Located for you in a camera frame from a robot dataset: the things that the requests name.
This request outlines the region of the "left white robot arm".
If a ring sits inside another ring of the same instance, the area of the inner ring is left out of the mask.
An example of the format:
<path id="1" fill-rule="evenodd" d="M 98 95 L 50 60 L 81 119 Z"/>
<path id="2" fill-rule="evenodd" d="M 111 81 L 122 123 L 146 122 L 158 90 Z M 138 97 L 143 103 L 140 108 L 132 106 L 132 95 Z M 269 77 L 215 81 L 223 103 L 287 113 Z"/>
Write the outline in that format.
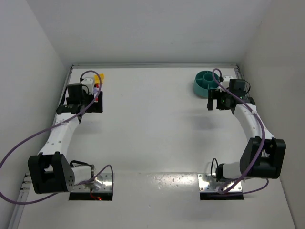
<path id="1" fill-rule="evenodd" d="M 88 113 L 102 112 L 102 91 L 94 79 L 69 84 L 68 92 L 56 110 L 56 127 L 36 156 L 30 156 L 28 167 L 37 194 L 71 192 L 75 185 L 92 177 L 92 165 L 74 166 L 66 159 L 72 135 L 88 107 Z"/>

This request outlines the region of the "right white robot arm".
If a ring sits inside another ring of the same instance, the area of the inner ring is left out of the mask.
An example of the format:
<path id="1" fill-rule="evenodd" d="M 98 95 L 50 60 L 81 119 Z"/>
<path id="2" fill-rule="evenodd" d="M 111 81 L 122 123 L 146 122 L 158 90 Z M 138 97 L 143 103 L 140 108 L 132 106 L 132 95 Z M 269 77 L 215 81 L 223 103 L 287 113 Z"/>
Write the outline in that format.
<path id="1" fill-rule="evenodd" d="M 279 178 L 285 141 L 275 138 L 263 124 L 253 98 L 247 96 L 245 80 L 230 79 L 223 83 L 227 85 L 226 91 L 221 88 L 208 90 L 207 109 L 212 110 L 213 100 L 216 100 L 218 110 L 230 110 L 239 121 L 248 143 L 239 161 L 217 166 L 216 180 L 238 179 L 243 172 L 247 173 L 245 178 Z"/>

